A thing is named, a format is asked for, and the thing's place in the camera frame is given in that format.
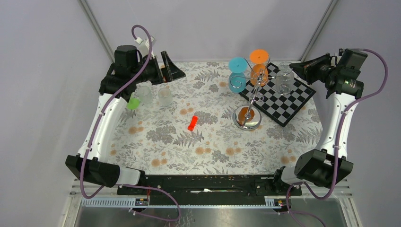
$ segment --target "transparent cup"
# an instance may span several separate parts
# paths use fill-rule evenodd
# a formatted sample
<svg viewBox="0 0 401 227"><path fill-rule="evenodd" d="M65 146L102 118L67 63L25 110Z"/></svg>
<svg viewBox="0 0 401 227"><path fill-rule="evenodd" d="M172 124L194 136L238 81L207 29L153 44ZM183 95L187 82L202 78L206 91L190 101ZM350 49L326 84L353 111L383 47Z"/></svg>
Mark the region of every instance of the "transparent cup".
<svg viewBox="0 0 401 227"><path fill-rule="evenodd" d="M152 90L147 86L141 86L137 89L138 98L143 104L150 104L153 102Z"/></svg>
<svg viewBox="0 0 401 227"><path fill-rule="evenodd" d="M161 88L157 95L159 96L159 102L161 105L170 105L173 102L173 95L171 94L170 89L166 87Z"/></svg>
<svg viewBox="0 0 401 227"><path fill-rule="evenodd" d="M275 90L279 94L286 96L291 93L294 85L294 73L290 68L290 62L283 62L279 65L279 70L276 77Z"/></svg>

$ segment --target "gray wall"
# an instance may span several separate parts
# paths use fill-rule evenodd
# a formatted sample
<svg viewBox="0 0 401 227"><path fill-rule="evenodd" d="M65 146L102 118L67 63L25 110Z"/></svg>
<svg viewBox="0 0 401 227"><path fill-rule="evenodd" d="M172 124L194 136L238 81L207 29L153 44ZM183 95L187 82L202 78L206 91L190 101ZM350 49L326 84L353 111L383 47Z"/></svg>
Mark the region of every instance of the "gray wall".
<svg viewBox="0 0 401 227"><path fill-rule="evenodd" d="M0 1L0 226L57 226L109 60L76 0Z"/></svg>
<svg viewBox="0 0 401 227"><path fill-rule="evenodd" d="M261 48L272 59L298 60L329 2L88 0L113 49L134 43L131 27L141 24L157 40L155 54L167 50L180 61L229 60Z"/></svg>
<svg viewBox="0 0 401 227"><path fill-rule="evenodd" d="M354 163L350 187L365 227L401 225L400 10L399 0L340 1L309 57L334 53L340 47L367 48L388 63L390 75L384 91L359 104L349 131L348 158ZM369 55L361 71L364 94L376 91L384 75L380 60ZM315 88L314 99L323 107L324 86Z"/></svg>

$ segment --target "chessboard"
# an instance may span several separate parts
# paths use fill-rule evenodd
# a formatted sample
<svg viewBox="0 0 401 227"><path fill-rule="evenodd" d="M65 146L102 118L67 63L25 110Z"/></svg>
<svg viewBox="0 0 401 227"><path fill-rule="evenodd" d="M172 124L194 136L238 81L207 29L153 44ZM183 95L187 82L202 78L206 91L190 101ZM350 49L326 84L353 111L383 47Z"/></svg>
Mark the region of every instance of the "chessboard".
<svg viewBox="0 0 401 227"><path fill-rule="evenodd" d="M277 73L280 72L279 68L273 63L267 65L267 71L269 76L272 77L275 77ZM254 106L282 127L285 127L316 93L315 90L296 78L294 79L294 86L289 95L282 96L274 90L274 86L275 79L270 79L269 82L260 89L260 93L264 96L263 99L259 102L255 102ZM252 90L253 85L248 81L245 89L239 94L246 100L249 100Z"/></svg>

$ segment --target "floral tablecloth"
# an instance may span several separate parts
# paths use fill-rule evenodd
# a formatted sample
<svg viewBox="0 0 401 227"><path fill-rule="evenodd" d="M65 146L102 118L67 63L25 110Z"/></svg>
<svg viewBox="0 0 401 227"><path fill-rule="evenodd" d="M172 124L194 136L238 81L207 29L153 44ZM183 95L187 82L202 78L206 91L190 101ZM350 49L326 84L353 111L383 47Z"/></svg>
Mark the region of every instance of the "floral tablecloth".
<svg viewBox="0 0 401 227"><path fill-rule="evenodd" d="M227 62L176 64L186 77L162 85L150 83L153 104L126 109L110 148L109 163L150 175L271 174L316 146L322 132L313 98L281 127L262 113L257 130L237 128L231 115L247 101L228 88ZM168 87L173 103L161 106L157 91ZM194 131L187 130L192 116Z"/></svg>

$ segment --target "gray floor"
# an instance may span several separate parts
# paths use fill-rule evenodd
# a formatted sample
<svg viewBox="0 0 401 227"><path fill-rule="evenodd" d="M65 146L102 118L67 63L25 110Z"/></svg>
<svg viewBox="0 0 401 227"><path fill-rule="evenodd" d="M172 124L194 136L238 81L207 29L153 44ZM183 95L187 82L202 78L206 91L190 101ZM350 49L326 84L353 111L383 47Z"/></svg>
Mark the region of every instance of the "gray floor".
<svg viewBox="0 0 401 227"><path fill-rule="evenodd" d="M340 204L335 199L293 199L293 210L311 212L327 227L346 227ZM267 209L182 209L179 222L168 223L152 218L133 216L127 209L82 207L75 227L269 227L298 226L290 215L267 214ZM175 218L175 209L147 209L147 214ZM296 217L307 227L322 226L310 216Z"/></svg>

